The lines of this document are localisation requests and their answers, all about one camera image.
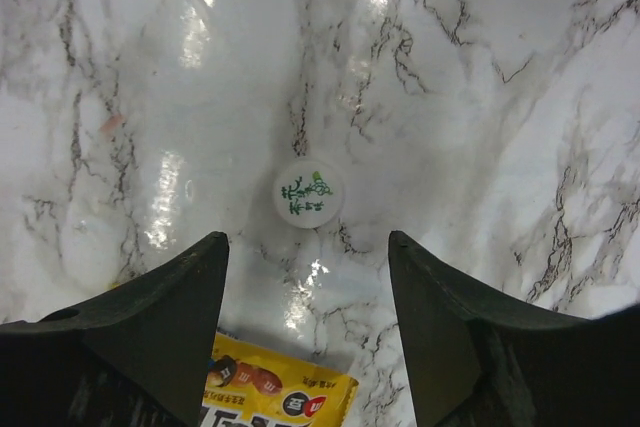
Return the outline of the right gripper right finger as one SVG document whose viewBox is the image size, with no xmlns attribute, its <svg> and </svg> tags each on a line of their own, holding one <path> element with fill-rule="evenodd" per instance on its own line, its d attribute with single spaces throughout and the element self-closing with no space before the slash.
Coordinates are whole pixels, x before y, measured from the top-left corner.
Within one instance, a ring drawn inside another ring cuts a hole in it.
<svg viewBox="0 0 640 427">
<path fill-rule="evenodd" d="M 594 320 L 508 296 L 407 234 L 388 239 L 420 426 L 635 426 L 639 309 Z"/>
</svg>

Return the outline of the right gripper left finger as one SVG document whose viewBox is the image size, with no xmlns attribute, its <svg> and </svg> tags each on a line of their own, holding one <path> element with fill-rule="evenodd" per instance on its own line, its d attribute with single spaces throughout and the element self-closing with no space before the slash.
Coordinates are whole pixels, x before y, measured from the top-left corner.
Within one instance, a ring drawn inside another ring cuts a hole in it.
<svg viewBox="0 0 640 427">
<path fill-rule="evenodd" d="M 101 295 L 2 325 L 2 425 L 197 425 L 228 259 L 212 232 Z"/>
</svg>

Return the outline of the white bottle cap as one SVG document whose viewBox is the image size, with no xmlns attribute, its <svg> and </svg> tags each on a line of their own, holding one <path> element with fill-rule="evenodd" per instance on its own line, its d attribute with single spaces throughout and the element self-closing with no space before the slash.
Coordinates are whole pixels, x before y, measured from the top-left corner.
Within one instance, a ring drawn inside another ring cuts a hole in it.
<svg viewBox="0 0 640 427">
<path fill-rule="evenodd" d="M 272 196 L 276 212 L 287 224 L 316 229 L 339 214 L 345 188 L 332 166 L 314 158 L 300 157 L 277 175 Z"/>
</svg>

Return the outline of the yellow candy bag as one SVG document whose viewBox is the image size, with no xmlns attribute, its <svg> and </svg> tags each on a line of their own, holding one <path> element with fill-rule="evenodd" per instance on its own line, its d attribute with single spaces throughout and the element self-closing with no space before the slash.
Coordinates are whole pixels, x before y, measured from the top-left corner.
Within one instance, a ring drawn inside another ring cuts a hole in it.
<svg viewBox="0 0 640 427">
<path fill-rule="evenodd" d="M 203 427 L 341 426 L 358 382 L 340 372 L 218 332 L 203 394 Z"/>
</svg>

